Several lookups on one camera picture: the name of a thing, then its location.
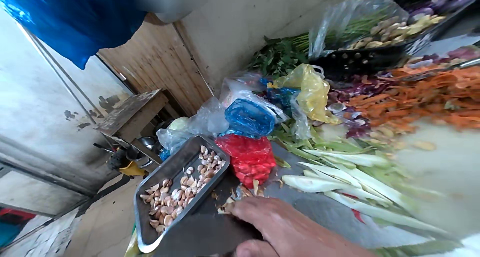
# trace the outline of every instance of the yellow object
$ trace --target yellow object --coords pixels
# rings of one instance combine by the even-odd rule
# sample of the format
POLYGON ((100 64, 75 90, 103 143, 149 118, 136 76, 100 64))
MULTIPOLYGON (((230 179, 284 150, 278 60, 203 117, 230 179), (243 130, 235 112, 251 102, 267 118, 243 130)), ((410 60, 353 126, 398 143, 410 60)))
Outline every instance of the yellow object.
POLYGON ((127 167, 119 168, 118 170, 128 176, 143 176, 146 174, 146 171, 139 168, 138 165, 133 161, 130 161, 130 164, 127 167))
POLYGON ((303 112, 312 120, 324 123, 340 124, 340 120, 327 110, 330 84, 324 81, 322 73, 308 64, 301 64, 289 75, 279 77, 273 82, 275 88, 300 88, 297 101, 303 112))
POLYGON ((137 229, 135 228, 133 232, 130 242, 128 243, 127 251, 125 252, 125 257, 152 257, 155 250, 151 253, 142 253, 138 248, 137 229))

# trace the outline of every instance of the cleaver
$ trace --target cleaver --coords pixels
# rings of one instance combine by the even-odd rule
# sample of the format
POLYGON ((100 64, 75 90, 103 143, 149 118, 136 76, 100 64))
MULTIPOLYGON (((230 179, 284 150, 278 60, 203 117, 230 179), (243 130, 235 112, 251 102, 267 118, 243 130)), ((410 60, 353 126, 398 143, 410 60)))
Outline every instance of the cleaver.
POLYGON ((153 256, 232 256, 250 239, 263 240, 250 223, 231 215, 195 214, 170 226, 153 256))

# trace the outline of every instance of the hand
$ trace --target hand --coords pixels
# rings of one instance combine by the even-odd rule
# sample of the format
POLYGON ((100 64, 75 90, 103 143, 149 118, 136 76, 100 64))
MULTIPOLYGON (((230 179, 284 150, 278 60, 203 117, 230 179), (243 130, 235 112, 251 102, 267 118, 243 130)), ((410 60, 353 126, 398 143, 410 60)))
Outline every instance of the hand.
POLYGON ((246 197, 235 202, 231 212, 253 224, 265 239, 238 245, 237 257, 374 256, 276 198, 246 197))

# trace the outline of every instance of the wooden door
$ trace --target wooden door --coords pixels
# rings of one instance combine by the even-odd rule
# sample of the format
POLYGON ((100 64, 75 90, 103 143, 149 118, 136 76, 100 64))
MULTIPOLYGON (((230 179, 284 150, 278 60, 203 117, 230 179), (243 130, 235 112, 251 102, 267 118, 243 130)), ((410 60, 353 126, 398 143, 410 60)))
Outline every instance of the wooden door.
POLYGON ((124 76, 139 93, 166 89, 191 116, 212 92, 172 24, 148 13, 124 45, 101 49, 98 56, 124 76))

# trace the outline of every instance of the stainless steel tray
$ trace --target stainless steel tray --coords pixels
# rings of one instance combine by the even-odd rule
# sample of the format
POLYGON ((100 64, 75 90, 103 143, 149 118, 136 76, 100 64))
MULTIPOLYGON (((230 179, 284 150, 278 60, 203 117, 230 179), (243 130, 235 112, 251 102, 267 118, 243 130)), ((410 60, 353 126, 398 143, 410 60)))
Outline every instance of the stainless steel tray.
POLYGON ((227 167, 230 164, 230 156, 204 135, 197 135, 186 141, 177 153, 170 156, 165 162, 162 163, 162 165, 160 165, 147 178, 145 178, 135 191, 135 196, 133 197, 133 206, 135 208, 135 224, 138 235, 138 247, 142 252, 149 253, 157 248, 161 243, 162 238, 168 235, 169 230, 167 229, 159 236, 157 231, 150 226, 150 216, 148 215, 148 212, 150 211, 150 205, 143 203, 139 197, 140 194, 145 192, 146 189, 149 189, 151 186, 162 182, 165 179, 173 178, 173 184, 169 190, 169 193, 171 193, 174 189, 180 187, 180 179, 185 175, 183 173, 183 168, 186 169, 189 166, 194 168, 194 173, 192 175, 198 179, 200 174, 197 171, 197 167, 201 164, 201 160, 198 159, 198 154, 200 153, 200 146, 202 145, 207 147, 209 151, 215 151, 215 153, 224 159, 226 163, 225 166, 221 168, 219 172, 215 174, 215 176, 213 176, 212 180, 210 180, 210 182, 208 182, 208 184, 195 196, 193 201, 191 201, 185 207, 182 213, 180 213, 180 215, 172 224, 180 221, 186 215, 192 214, 198 208, 198 206, 201 205, 202 201, 210 196, 210 193, 222 179, 227 167))

